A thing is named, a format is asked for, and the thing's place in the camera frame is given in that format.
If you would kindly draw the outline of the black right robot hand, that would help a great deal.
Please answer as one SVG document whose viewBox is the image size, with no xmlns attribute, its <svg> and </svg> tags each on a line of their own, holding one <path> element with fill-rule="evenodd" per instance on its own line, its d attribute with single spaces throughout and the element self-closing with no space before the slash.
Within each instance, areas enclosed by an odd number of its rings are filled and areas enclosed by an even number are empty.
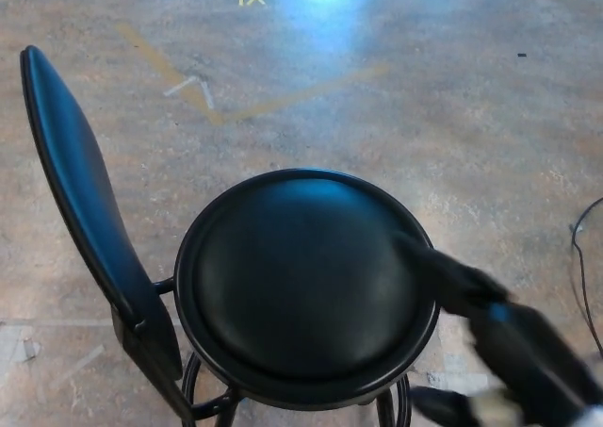
<svg viewBox="0 0 603 427">
<path fill-rule="evenodd" d="M 414 407 L 441 426 L 599 426 L 602 388 L 536 309 L 486 272 L 402 233 L 398 252 L 449 314 L 465 319 L 477 356 L 501 382 L 466 396 L 417 386 Z"/>
</svg>

